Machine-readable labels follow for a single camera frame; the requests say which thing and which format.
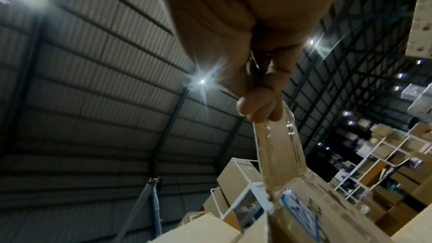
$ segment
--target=hand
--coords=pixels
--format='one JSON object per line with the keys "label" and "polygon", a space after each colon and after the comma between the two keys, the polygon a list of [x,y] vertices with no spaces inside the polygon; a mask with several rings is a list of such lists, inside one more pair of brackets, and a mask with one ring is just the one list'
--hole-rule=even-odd
{"label": "hand", "polygon": [[[236,96],[252,122],[282,117],[282,90],[302,47],[333,0],[160,0],[173,32],[201,71],[217,66],[217,81]],[[249,87],[246,62],[264,76]]]}

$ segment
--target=blue and white sticker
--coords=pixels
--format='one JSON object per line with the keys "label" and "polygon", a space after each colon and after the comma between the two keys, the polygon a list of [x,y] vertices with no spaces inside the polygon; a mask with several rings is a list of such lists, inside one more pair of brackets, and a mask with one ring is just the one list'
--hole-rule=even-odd
{"label": "blue and white sticker", "polygon": [[303,203],[303,201],[291,189],[280,197],[285,209],[297,220],[308,234],[316,241],[321,242],[320,225],[315,214]]}

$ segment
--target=blue label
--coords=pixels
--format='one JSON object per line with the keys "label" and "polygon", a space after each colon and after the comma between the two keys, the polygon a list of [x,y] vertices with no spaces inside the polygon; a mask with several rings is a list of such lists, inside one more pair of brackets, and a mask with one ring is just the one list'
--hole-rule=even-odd
{"label": "blue label", "polygon": [[283,206],[300,223],[308,234],[316,241],[321,242],[320,225],[315,214],[290,189],[280,197]]}

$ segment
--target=clear packing tape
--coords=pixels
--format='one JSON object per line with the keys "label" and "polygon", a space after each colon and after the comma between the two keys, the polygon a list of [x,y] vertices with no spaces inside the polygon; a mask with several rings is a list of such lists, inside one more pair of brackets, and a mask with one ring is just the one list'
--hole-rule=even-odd
{"label": "clear packing tape", "polygon": [[283,109],[280,121],[254,124],[261,174],[274,207],[264,216],[267,242],[392,242],[307,168],[293,113],[285,103]]}

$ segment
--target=ceiling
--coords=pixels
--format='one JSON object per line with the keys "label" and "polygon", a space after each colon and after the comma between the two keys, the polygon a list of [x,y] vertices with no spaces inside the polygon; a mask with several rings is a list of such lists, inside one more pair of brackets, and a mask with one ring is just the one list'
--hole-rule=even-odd
{"label": "ceiling", "polygon": [[[186,87],[196,67],[157,0],[52,0],[42,11],[9,2],[0,3],[5,242],[108,241],[154,175],[170,230],[201,206],[231,157],[256,158],[237,99]],[[390,108],[406,109],[389,103],[395,74],[408,73],[402,86],[430,82],[430,64],[403,56],[414,5],[335,0],[283,93],[306,154],[345,109],[400,119]],[[143,210],[130,241],[152,236]]]}

